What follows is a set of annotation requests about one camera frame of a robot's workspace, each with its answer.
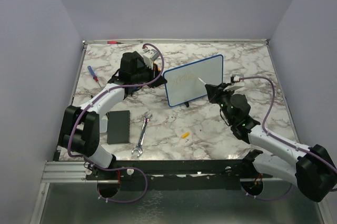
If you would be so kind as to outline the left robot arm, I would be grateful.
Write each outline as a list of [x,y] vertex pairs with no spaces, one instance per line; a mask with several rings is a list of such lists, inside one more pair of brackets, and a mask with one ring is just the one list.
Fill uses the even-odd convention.
[[100,145],[100,123],[110,109],[133,94],[137,89],[158,87],[167,83],[159,67],[147,65],[145,56],[138,52],[122,55],[118,73],[93,98],[80,106],[65,109],[58,146],[66,148],[72,157],[82,156],[98,166],[98,173],[105,179],[116,174],[115,155]]

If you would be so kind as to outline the blue framed whiteboard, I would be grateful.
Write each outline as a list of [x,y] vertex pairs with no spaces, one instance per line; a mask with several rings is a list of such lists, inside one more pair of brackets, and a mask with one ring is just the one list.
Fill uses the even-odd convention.
[[170,107],[191,102],[207,95],[206,84],[219,85],[223,82],[223,62],[221,54],[166,70],[165,92]]

